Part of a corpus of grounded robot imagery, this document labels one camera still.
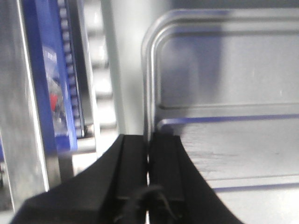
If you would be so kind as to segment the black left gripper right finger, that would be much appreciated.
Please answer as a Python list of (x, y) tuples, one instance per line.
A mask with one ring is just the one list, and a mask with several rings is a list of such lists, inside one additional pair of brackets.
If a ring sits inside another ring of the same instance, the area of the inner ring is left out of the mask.
[(149, 178), (163, 187), (179, 224), (241, 223), (196, 169), (179, 136), (153, 134)]

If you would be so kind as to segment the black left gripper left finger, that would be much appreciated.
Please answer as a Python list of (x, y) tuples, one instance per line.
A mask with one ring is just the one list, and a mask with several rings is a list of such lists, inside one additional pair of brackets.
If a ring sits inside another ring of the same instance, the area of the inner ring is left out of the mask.
[(112, 146), (75, 177), (27, 199), (13, 224), (111, 224), (122, 205), (146, 187), (141, 135), (119, 135)]

